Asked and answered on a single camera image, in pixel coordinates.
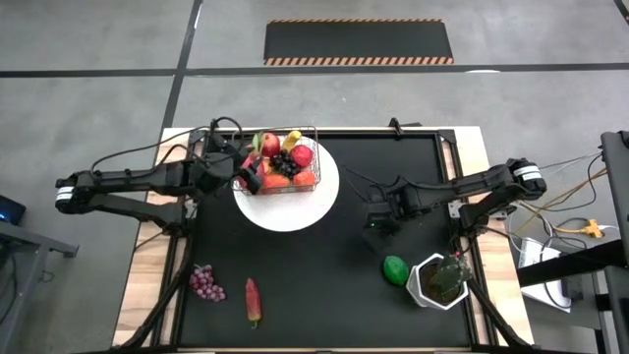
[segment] white pot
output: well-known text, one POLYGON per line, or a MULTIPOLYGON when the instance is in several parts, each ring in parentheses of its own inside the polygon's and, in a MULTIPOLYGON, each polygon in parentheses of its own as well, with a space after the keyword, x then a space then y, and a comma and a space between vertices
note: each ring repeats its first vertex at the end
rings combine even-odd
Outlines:
POLYGON ((468 296, 469 294, 468 283, 467 282, 463 283, 463 291, 461 292, 461 295, 447 305, 439 304, 438 302, 432 300, 430 297, 424 295, 422 293, 422 286, 421 286, 422 283, 420 282, 420 269, 422 269, 423 266, 429 264, 431 261, 435 259, 442 260, 443 256, 440 254, 433 254, 432 256, 428 257, 425 261, 423 261, 421 264, 415 265, 411 268, 411 274, 409 275, 409 280, 406 282, 406 289, 409 291, 409 293, 411 294, 415 302, 421 307, 430 307, 430 308, 438 309, 438 310, 449 310, 451 307, 458 304, 459 301, 465 299, 468 296))

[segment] fruit basket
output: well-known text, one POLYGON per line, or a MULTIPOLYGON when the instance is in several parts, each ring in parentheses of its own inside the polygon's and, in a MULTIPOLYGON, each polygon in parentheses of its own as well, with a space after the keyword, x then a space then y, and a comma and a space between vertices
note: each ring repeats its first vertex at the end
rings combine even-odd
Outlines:
MULTIPOLYGON (((257 195, 311 192, 321 181, 316 127, 281 127, 264 131, 244 131, 251 136, 252 152, 243 164, 247 166, 261 160, 257 175, 262 178, 262 189, 257 195)), ((236 179, 232 183, 234 191, 252 196, 236 179)))

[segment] white plate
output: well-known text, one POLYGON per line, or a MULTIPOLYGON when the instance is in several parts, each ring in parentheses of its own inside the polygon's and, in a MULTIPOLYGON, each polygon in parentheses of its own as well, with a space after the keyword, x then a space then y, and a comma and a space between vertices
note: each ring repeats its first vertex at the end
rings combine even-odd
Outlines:
POLYGON ((334 158, 321 144, 318 159, 321 181, 314 191, 266 196, 234 191, 240 211, 257 226, 278 232, 301 230, 321 220, 336 201, 339 177, 334 158))

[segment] purple grapes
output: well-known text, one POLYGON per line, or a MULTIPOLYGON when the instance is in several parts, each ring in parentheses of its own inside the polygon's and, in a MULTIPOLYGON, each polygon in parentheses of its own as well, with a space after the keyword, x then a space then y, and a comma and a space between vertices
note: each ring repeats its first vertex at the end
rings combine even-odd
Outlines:
POLYGON ((216 284, 211 265, 195 265, 195 271, 190 276, 190 287, 203 300, 219 302, 227 299, 225 290, 216 284))

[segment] potted plant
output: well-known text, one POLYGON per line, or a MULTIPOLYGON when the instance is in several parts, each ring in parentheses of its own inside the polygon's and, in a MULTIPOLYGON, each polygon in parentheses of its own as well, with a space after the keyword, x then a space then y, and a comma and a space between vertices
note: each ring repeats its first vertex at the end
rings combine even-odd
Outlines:
POLYGON ((411 268, 406 288, 418 305, 449 310, 468 296, 471 277, 465 258, 434 254, 411 268))

